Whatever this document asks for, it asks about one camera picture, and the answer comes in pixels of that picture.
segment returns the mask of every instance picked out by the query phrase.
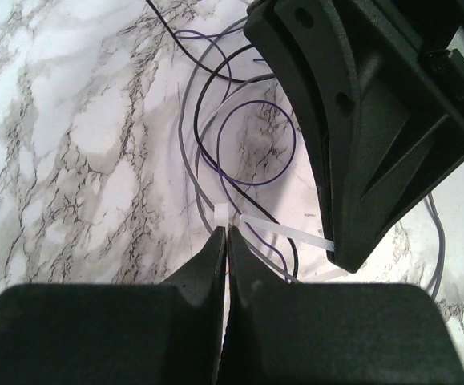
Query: white marble countertop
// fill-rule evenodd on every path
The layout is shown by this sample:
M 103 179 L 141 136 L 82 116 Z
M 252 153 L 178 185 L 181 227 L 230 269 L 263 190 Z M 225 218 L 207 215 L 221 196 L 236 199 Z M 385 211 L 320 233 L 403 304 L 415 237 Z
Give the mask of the white marble countertop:
M 157 3 L 174 30 L 210 34 L 244 17 L 248 2 Z M 220 45 L 231 53 L 245 43 L 233 34 Z M 184 44 L 195 55 L 206 47 Z M 268 71 L 253 57 L 248 52 L 232 62 L 235 77 Z M 219 62 L 216 54 L 208 58 L 209 67 Z M 207 233 L 176 139 L 179 95 L 192 68 L 143 1 L 0 1 L 0 292 L 19 282 L 160 282 L 199 250 Z M 199 71 L 195 87 L 206 78 Z M 212 85 L 209 95 L 217 96 L 208 97 L 202 116 L 216 108 L 225 87 Z M 291 111 L 276 81 L 242 96 L 275 99 Z M 190 157 L 196 97 L 192 92 L 184 124 Z M 249 180 L 276 175 L 290 146 L 289 130 L 277 119 L 261 106 L 235 116 L 224 134 L 230 143 L 224 168 Z M 218 178 L 203 166 L 200 180 L 213 202 L 225 201 Z M 284 177 L 248 192 L 281 223 L 321 230 L 301 134 Z M 464 364 L 464 164 L 434 195 L 447 236 L 438 306 Z M 287 242 L 276 245 L 291 265 Z M 333 270 L 324 252 L 298 250 L 301 280 Z M 437 253 L 436 229 L 421 203 L 358 274 L 337 280 L 426 286 Z

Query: purple wire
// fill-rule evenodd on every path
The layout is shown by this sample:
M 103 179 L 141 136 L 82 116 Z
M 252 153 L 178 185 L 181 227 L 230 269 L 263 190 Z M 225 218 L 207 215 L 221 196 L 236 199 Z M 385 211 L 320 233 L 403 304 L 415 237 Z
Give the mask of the purple wire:
M 222 38 L 223 36 L 226 36 L 227 34 L 233 34 L 235 32 L 238 32 L 242 30 L 242 26 L 240 26 L 239 28 L 236 28 L 235 30 L 229 30 L 228 32 L 224 32 L 223 34 L 206 34 L 205 37 L 207 38 Z M 175 32 L 175 34 L 179 33 L 179 32 L 193 32 L 192 30 L 178 30 Z M 179 39 L 205 39 L 204 36 L 179 36 Z
M 221 36 L 225 36 L 226 34 L 231 34 L 233 32 L 237 32 L 238 30 L 242 30 L 242 27 L 241 28 L 236 28 L 235 30 L 230 30 L 224 34 L 214 34 L 214 35 L 205 35 L 205 34 L 202 34 L 200 32 L 198 32 L 197 30 L 178 30 L 175 32 L 175 34 L 182 34 L 182 33 L 189 33 L 189 34 L 195 34 L 196 37 L 190 37 L 190 36 L 179 36 L 180 39 L 206 39 L 207 41 L 209 41 L 220 53 L 221 55 L 223 56 L 224 59 L 226 59 L 226 54 L 223 52 L 223 50 L 221 50 L 221 48 L 217 45 L 217 43 L 212 40 L 211 38 L 218 38 L 218 37 L 221 37 Z M 228 68 L 228 77 L 230 78 L 230 80 L 228 81 L 228 87 L 226 89 L 226 92 L 224 94 L 224 98 L 223 98 L 223 102 L 228 98 L 228 93 L 230 92 L 230 88 L 232 86 L 232 69 L 230 67 L 230 64 L 229 63 L 226 63 L 226 66 Z M 293 152 L 290 156 L 290 159 L 288 160 L 288 163 L 287 165 L 284 167 L 284 169 L 277 175 L 275 176 L 274 178 L 272 178 L 271 180 L 268 180 L 266 182 L 263 182 L 263 183 L 260 183 L 260 184 L 253 184 L 253 183 L 245 183 L 245 182 L 241 182 L 239 180 L 236 180 L 236 183 L 239 183 L 239 184 L 243 184 L 243 185 L 247 185 L 247 186 L 257 186 L 257 185 L 264 185 L 264 184 L 268 184 L 268 183 L 271 183 L 273 181 L 275 181 L 276 179 L 278 179 L 286 170 L 287 168 L 289 167 L 289 165 L 292 163 L 292 160 L 293 160 L 293 157 L 294 157 L 294 153 L 296 151 L 296 129 L 294 128 L 294 124 L 292 122 L 292 120 L 290 119 L 290 117 L 288 116 L 287 112 L 285 112 L 281 107 L 275 105 L 274 103 L 271 103 L 271 102 L 268 102 L 268 101 L 265 101 L 265 100 L 254 100 L 254 101 L 251 101 L 251 102 L 247 102 L 247 103 L 243 103 L 241 104 L 239 107 L 235 107 L 232 111 L 230 111 L 230 113 L 227 115 L 226 119 L 224 120 L 222 126 L 221 126 L 221 129 L 219 131 L 219 134 L 217 136 L 217 168 L 214 168 L 210 162 L 207 160 L 207 158 L 205 156 L 203 156 L 205 162 L 214 170 L 216 171 L 219 176 L 220 176 L 220 181 L 221 181 L 221 184 L 223 186 L 223 190 L 224 190 L 224 193 L 226 194 L 228 200 L 230 201 L 230 203 L 232 204 L 233 208 L 239 213 L 239 214 L 242 214 L 242 212 L 240 211 L 239 207 L 236 205 L 236 203 L 233 201 L 232 197 L 230 196 L 230 193 L 229 191 L 226 189 L 226 186 L 224 184 L 224 181 L 223 181 L 223 177 L 226 176 L 226 178 L 228 180 L 234 180 L 232 178 L 230 178 L 229 176 L 227 176 L 226 174 L 224 174 L 224 172 L 221 170 L 220 168 L 220 159 L 219 159 L 219 145 L 220 145 L 220 137 L 221 137 L 221 132 L 223 131 L 224 129 L 224 125 L 226 124 L 226 122 L 228 121 L 228 119 L 230 118 L 230 116 L 235 112 L 237 111 L 239 108 L 241 107 L 244 107 L 244 106 L 247 106 L 249 104 L 252 104 L 252 103 L 265 103 L 265 104 L 270 104 L 272 106 L 274 106 L 275 108 L 277 108 L 278 110 L 280 110 L 284 115 L 285 117 L 287 118 L 287 120 L 289 121 L 291 127 L 292 127 L 292 130 L 293 130 L 293 139 L 294 139 L 294 142 L 293 142 Z M 281 254 L 280 250 L 278 250 L 276 247 L 270 245 L 269 243 L 267 243 L 266 241 L 264 241 L 264 239 L 262 239 L 262 237 L 260 236 L 259 233 L 257 233 L 253 227 L 249 224 L 247 224 L 249 230 L 253 233 L 253 235 L 258 238 L 258 240 L 265 246 L 267 246 L 269 249 L 271 249 L 274 253 L 276 253 L 280 259 L 281 259 L 281 262 L 283 263 L 283 267 L 284 267 L 284 270 L 286 272 L 288 272 L 288 267 L 287 267 L 287 261 L 285 260 L 285 258 L 283 257 L 283 255 Z
M 294 127 L 294 123 L 292 122 L 292 120 L 290 119 L 290 116 L 288 116 L 287 112 L 285 112 L 283 110 L 283 108 L 281 108 L 280 106 L 277 106 L 276 104 L 274 104 L 273 102 L 269 102 L 267 100 L 250 100 L 248 102 L 245 102 L 245 103 L 242 103 L 240 104 L 239 106 L 233 108 L 229 113 L 228 115 L 226 116 L 226 118 L 224 118 L 223 120 L 223 123 L 221 124 L 221 127 L 220 127 L 220 130 L 219 132 L 217 133 L 217 148 L 216 148 L 216 163 L 217 163 L 217 173 L 219 174 L 219 179 L 220 179 L 220 182 L 221 182 L 221 186 L 223 186 L 223 190 L 224 190 L 224 193 L 226 194 L 226 197 L 228 198 L 228 201 L 230 202 L 230 204 L 233 206 L 233 208 L 239 213 L 239 215 L 242 214 L 242 212 L 240 211 L 239 209 L 239 206 L 237 206 L 237 204 L 233 201 L 232 197 L 230 196 L 230 192 L 228 191 L 228 189 L 226 188 L 226 184 L 224 183 L 224 178 L 225 178 L 225 174 L 223 172 L 223 170 L 221 169 L 221 163 L 220 163 L 220 141 L 221 141 L 221 134 L 223 133 L 223 130 L 224 130 L 224 126 L 226 125 L 226 123 L 228 122 L 228 120 L 230 119 L 230 117 L 233 115 L 233 113 L 235 111 L 237 111 L 239 108 L 242 108 L 242 107 L 245 107 L 245 106 L 248 106 L 249 104 L 253 104 L 253 103 L 262 103 L 262 104 L 267 104 L 269 106 L 272 106 L 274 108 L 277 108 L 278 111 L 281 111 L 281 113 L 283 113 L 285 115 L 285 117 L 287 118 L 287 120 L 289 121 L 292 129 L 293 129 L 293 136 L 294 136 L 294 141 L 293 141 L 293 152 L 290 156 L 290 159 L 288 160 L 288 163 L 285 165 L 285 167 L 283 168 L 283 170 L 275 177 L 275 178 L 272 178 L 268 183 L 271 183 L 273 182 L 274 180 L 276 180 L 277 178 L 279 178 L 286 170 L 287 168 L 289 167 L 289 165 L 292 163 L 293 161 L 293 158 L 294 158 L 294 153 L 296 151 L 296 129 Z M 285 260 L 285 258 L 283 257 L 283 255 L 281 254 L 280 250 L 278 250 L 276 247 L 270 245 L 269 243 L 267 243 L 266 241 L 264 241 L 262 239 L 262 237 L 260 236 L 259 233 L 257 233 L 253 227 L 249 224 L 246 224 L 249 228 L 249 230 L 253 233 L 253 235 L 255 235 L 255 237 L 257 237 L 259 239 L 260 242 L 262 242 L 263 245 L 267 246 L 268 248 L 270 248 L 274 253 L 276 253 L 280 259 L 281 259 L 281 262 L 283 263 L 283 267 L 284 267 L 284 270 L 285 271 L 288 271 L 288 267 L 287 267 L 287 261 Z
M 297 137 L 297 134 L 296 134 L 296 128 L 294 127 L 294 123 L 292 122 L 292 120 L 290 119 L 290 116 L 288 116 L 288 113 L 284 111 L 283 108 L 281 108 L 280 106 L 272 103 L 272 102 L 268 102 L 266 100 L 252 100 L 250 102 L 246 102 L 246 103 L 242 103 L 241 105 L 233 108 L 230 113 L 228 114 L 228 116 L 224 119 L 224 124 L 226 124 L 226 122 L 228 121 L 228 119 L 230 118 L 230 116 L 235 112 L 237 111 L 239 108 L 242 108 L 244 106 L 247 106 L 249 104 L 253 104 L 253 103 L 264 103 L 264 104 L 268 104 L 270 106 L 273 106 L 275 108 L 278 109 L 278 111 L 280 111 L 283 115 L 285 115 L 285 118 L 287 118 L 288 122 L 290 123 L 290 128 L 293 130 L 293 151 L 291 152 L 290 154 L 290 158 L 288 159 L 288 162 L 287 164 L 285 165 L 285 167 L 277 174 L 275 175 L 273 178 L 269 179 L 269 180 L 266 180 L 264 182 L 243 182 L 242 180 L 237 180 L 235 178 L 232 178 L 231 176 L 229 176 L 226 172 L 224 172 L 223 170 L 221 170 L 221 173 L 223 174 L 223 177 L 228 180 L 228 181 L 231 181 L 231 182 L 234 182 L 235 184 L 242 184 L 243 186 L 248 186 L 248 187 L 257 187 L 257 186 L 265 186 L 266 184 L 270 184 L 272 182 L 274 182 L 275 180 L 277 180 L 278 178 L 280 178 L 280 176 L 282 176 L 284 174 L 285 171 L 287 171 L 287 168 L 290 166 L 290 164 L 292 163 L 293 159 L 294 159 L 294 155 L 296 154 L 296 137 Z M 218 172 L 217 171 L 217 168 L 215 168 L 208 160 L 207 158 L 204 157 L 204 160 L 206 161 L 206 163 L 208 164 L 208 166 L 214 170 L 215 172 Z
M 175 32 L 175 34 L 182 34 L 182 33 L 195 34 L 195 35 L 197 35 L 198 39 L 206 39 L 206 40 L 208 40 L 208 42 L 211 43 L 219 51 L 221 56 L 223 56 L 223 59 L 226 59 L 226 54 L 223 52 L 223 50 L 221 50 L 221 47 L 219 47 L 217 45 L 217 43 L 214 40 L 211 39 L 212 35 L 207 36 L 205 34 L 202 34 L 201 32 L 198 32 L 197 30 L 178 30 L 178 31 Z M 230 63 L 226 63 L 226 67 L 228 69 L 228 86 L 226 87 L 226 92 L 224 93 L 224 97 L 223 97 L 222 102 L 224 102 L 228 98 L 228 93 L 230 92 L 230 88 L 232 87 L 232 68 L 230 67 Z

